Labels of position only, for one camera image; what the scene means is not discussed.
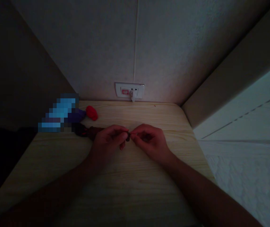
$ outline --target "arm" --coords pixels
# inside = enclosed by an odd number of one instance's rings
[[[124,148],[127,131],[118,125],[100,131],[89,155],[80,165],[0,215],[0,226],[37,226],[51,221],[109,162],[116,148]]]
[[[161,129],[143,124],[131,132],[131,139],[171,176],[203,225],[261,226],[234,199],[178,159],[169,150]]]

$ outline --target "dark brown object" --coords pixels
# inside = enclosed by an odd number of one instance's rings
[[[128,137],[126,138],[126,142],[129,141],[129,137],[131,136],[131,134],[129,132],[127,132],[127,134],[128,134]]]

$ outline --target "red object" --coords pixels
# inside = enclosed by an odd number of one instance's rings
[[[92,106],[87,106],[87,108],[85,109],[85,111],[87,112],[87,116],[89,118],[91,118],[92,120],[97,120],[98,119],[98,115],[96,110],[92,107]]]

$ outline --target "white power plug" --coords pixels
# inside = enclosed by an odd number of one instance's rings
[[[131,91],[129,92],[129,94],[130,94],[130,96],[131,96],[132,102],[135,102],[135,98],[137,97],[136,91],[131,90]]]

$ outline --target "purple object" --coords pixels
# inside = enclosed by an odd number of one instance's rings
[[[65,122],[67,123],[79,123],[86,116],[86,112],[81,109],[75,108],[72,113],[68,113],[68,117],[65,118]]]

